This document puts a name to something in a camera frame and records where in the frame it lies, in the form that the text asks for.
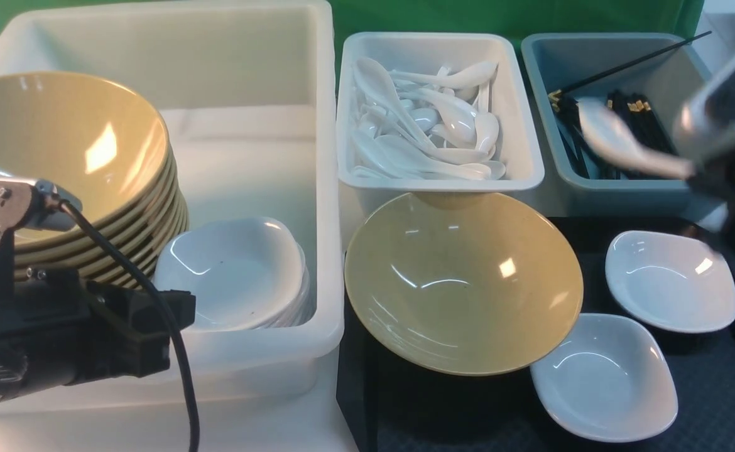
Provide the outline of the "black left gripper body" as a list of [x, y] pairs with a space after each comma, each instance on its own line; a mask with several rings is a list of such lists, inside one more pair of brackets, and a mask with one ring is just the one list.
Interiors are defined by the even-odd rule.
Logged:
[[0, 291], [0, 403], [61, 386], [149, 377], [170, 367], [151, 294], [74, 272]]

